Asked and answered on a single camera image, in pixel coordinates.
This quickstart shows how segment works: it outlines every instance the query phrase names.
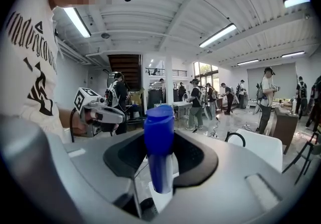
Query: gray pants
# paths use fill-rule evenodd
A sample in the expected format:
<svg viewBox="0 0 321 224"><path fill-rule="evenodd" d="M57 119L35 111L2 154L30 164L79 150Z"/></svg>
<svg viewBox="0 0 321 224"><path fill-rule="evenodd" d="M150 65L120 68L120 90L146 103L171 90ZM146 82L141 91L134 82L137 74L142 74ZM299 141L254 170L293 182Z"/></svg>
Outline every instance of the gray pants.
<svg viewBox="0 0 321 224"><path fill-rule="evenodd" d="M245 95L240 94L240 108L241 109L245 109L244 99L245 99Z"/></svg>
<svg viewBox="0 0 321 224"><path fill-rule="evenodd" d="M266 107L262 105L260 105L260 107L262 109L262 117L260 120L259 133L263 134L267 123L269 122L272 107Z"/></svg>
<svg viewBox="0 0 321 224"><path fill-rule="evenodd" d="M189 116L189 127L194 127L194 117L197 118L198 126L203 125L203 119L202 119L202 107L192 107L190 110L190 116Z"/></svg>
<svg viewBox="0 0 321 224"><path fill-rule="evenodd" d="M210 102L210 110L211 110L212 120L214 120L216 118L215 101Z"/></svg>

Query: wooden cabinet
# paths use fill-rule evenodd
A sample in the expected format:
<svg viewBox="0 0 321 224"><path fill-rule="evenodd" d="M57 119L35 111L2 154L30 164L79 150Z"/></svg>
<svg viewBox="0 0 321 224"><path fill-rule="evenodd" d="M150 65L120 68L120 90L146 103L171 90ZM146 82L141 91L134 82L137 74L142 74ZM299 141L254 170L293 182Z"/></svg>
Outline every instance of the wooden cabinet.
<svg viewBox="0 0 321 224"><path fill-rule="evenodd" d="M278 138L282 144L286 145L284 154L286 154L296 129L298 115L285 113L283 109L276 107L273 118L270 136Z"/></svg>

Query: staircase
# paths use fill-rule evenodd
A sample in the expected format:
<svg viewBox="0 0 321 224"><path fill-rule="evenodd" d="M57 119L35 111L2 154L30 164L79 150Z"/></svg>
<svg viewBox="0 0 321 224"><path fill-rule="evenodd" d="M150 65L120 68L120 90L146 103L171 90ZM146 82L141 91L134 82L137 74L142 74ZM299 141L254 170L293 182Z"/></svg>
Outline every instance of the staircase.
<svg viewBox="0 0 321 224"><path fill-rule="evenodd" d="M112 71L121 72L125 76L125 83L130 91L141 88L141 56L137 54L109 55Z"/></svg>

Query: pillar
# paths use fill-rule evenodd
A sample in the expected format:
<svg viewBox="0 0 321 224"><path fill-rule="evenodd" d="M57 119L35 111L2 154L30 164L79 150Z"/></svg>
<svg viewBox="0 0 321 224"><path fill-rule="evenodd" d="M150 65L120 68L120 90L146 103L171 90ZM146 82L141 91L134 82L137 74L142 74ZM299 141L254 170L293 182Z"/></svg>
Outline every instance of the pillar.
<svg viewBox="0 0 321 224"><path fill-rule="evenodd" d="M172 66L172 56L167 55L165 58L165 72L166 72L166 79L165 79L165 87L166 87L166 103L172 105L174 102L174 95L173 95L173 66Z"/></svg>

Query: ceiling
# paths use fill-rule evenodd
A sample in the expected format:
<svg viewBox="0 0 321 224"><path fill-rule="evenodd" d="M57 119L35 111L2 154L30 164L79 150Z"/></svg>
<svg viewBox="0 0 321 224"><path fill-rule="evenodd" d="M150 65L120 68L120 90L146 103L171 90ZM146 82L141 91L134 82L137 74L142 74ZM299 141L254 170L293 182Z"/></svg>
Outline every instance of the ceiling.
<svg viewBox="0 0 321 224"><path fill-rule="evenodd" d="M320 30L309 3L285 8L282 0L113 0L77 7L92 33L83 38L62 9L54 11L63 44L82 64L110 68L108 54L171 54L232 68L319 46ZM206 48L199 44L230 23L237 29ZM101 38L107 32L108 39Z"/></svg>

